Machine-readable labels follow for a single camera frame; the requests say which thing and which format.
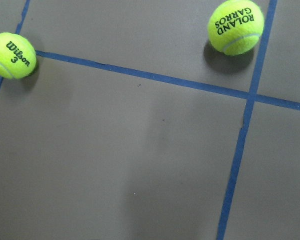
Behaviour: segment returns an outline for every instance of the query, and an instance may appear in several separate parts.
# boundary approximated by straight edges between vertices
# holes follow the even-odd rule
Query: tennis ball
[[[36,66],[36,53],[30,42],[10,32],[0,33],[0,76],[7,79],[26,77]]]
[[[260,8],[250,0],[228,0],[212,14],[208,34],[212,46],[219,52],[235,56],[258,43],[264,27]]]

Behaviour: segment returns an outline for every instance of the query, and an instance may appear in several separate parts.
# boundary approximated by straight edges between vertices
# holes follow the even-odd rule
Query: wilson logo
[[[21,60],[26,66],[30,66],[31,63],[23,56],[23,52],[12,41],[6,44],[6,47],[15,54],[15,57],[11,59],[12,63]]]

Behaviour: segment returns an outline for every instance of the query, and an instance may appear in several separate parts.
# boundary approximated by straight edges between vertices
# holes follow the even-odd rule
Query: tennis ball seam
[[[253,33],[253,34],[252,34],[252,33],[250,33],[250,34],[247,34],[247,35],[244,35],[244,36],[240,36],[240,37],[238,37],[237,39],[235,39],[235,40],[229,42],[227,45],[225,45],[225,46],[223,47],[222,51],[225,52],[229,47],[231,47],[231,45],[235,44],[236,42],[238,42],[238,41],[240,41],[240,40],[242,40],[242,39],[244,39],[244,38],[248,38],[248,37],[252,37],[252,36],[260,37],[261,34],[258,34],[258,33]]]
[[[0,63],[0,66],[3,67],[5,69],[5,71],[7,71],[9,73],[9,75],[11,75],[12,78],[15,79],[15,76],[3,64]]]

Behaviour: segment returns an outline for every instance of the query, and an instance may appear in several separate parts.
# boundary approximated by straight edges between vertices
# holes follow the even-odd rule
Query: gray surface
[[[225,240],[300,239],[300,111],[257,104]]]
[[[300,0],[278,1],[259,94],[300,102]]]
[[[11,2],[0,32],[21,20],[24,1]],[[247,91],[258,46],[227,58],[207,44],[221,2],[31,0],[21,34],[41,51]],[[300,101],[296,16],[300,1],[278,1],[259,94]],[[245,101],[39,62],[0,91],[0,240],[214,240]],[[300,111],[255,105],[225,239],[300,239]]]
[[[0,93],[0,239],[213,239],[244,101],[39,61]]]
[[[32,0],[22,34],[41,51],[248,91],[257,48],[229,59],[206,46],[221,2]]]

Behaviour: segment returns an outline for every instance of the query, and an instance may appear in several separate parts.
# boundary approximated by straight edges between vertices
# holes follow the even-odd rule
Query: yellow tennis ball
[[[10,32],[0,33],[0,76],[21,79],[32,73],[35,66],[35,49],[26,38]]]
[[[264,17],[255,3],[250,0],[228,0],[212,14],[208,33],[216,50],[234,56],[254,48],[263,27]]]

